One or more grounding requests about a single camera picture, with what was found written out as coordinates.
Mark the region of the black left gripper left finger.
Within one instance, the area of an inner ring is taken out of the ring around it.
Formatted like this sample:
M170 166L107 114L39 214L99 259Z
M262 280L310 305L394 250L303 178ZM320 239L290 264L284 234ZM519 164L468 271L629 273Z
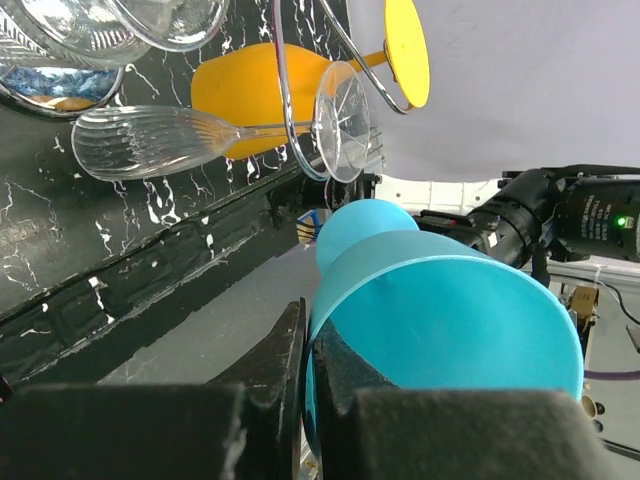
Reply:
M306 305L204 384L40 384L1 409L5 479L294 479Z

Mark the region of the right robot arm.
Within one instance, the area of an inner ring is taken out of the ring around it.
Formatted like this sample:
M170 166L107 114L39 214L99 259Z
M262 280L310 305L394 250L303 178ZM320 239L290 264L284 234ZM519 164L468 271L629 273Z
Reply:
M639 258L630 167L507 173L460 216L378 199L333 213L304 427L326 479L610 479L584 355L547 263Z

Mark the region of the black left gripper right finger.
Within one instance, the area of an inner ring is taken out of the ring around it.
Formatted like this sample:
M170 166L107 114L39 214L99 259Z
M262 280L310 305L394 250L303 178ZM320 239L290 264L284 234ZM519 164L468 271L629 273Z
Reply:
M309 412L325 479L614 479L614 465L567 395L404 390L328 327L309 345Z

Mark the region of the blue wine glass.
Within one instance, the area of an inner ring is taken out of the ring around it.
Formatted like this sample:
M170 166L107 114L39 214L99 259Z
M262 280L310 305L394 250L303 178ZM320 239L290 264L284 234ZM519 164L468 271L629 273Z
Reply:
M333 327L406 390L561 391L579 400L576 328L541 283L377 199L333 214L316 240L311 339Z

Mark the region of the yellow wine glass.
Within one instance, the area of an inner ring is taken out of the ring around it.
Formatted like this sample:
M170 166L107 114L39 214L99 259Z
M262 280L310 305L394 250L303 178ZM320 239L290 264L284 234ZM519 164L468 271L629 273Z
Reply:
M411 108L422 108L430 91L423 26L412 0L384 6L386 50L364 57L375 67L388 63ZM338 64L311 50L285 45L297 122L310 121L319 82ZM237 127L282 124L282 97L274 43L257 43L200 64L191 81L191 105Z

